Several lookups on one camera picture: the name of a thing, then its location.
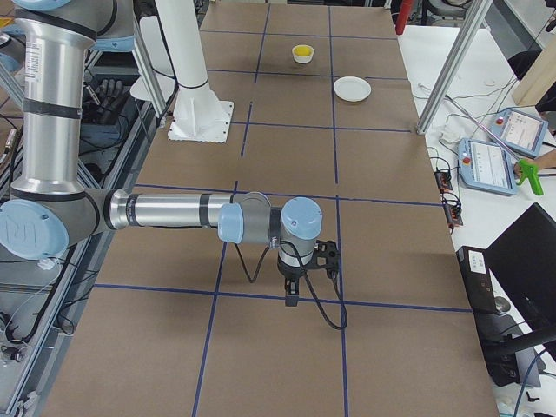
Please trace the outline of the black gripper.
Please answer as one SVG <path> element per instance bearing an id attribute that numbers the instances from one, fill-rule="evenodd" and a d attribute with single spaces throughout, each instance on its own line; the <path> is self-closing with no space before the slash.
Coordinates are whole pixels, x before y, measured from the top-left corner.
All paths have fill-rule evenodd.
<path id="1" fill-rule="evenodd" d="M 307 285 L 310 283 L 308 268 L 306 265 L 293 267 L 279 261 L 278 270 L 283 275 L 285 281 L 285 306 L 296 307 L 300 297 L 299 280 L 303 278 Z"/>

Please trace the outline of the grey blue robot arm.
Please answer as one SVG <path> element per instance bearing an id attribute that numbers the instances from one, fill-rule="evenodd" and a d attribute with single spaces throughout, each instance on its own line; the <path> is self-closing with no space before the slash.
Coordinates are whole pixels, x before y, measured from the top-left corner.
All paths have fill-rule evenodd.
<path id="1" fill-rule="evenodd" d="M 1 243 L 41 260 L 92 235 L 127 227 L 213 228 L 234 244 L 277 248 L 285 302 L 316 264 L 319 205 L 296 197 L 273 207 L 260 193 L 130 194 L 87 189 L 77 180 L 86 52 L 110 43 L 135 46 L 130 1 L 19 1 L 26 36 L 23 168 L 1 207 Z"/>

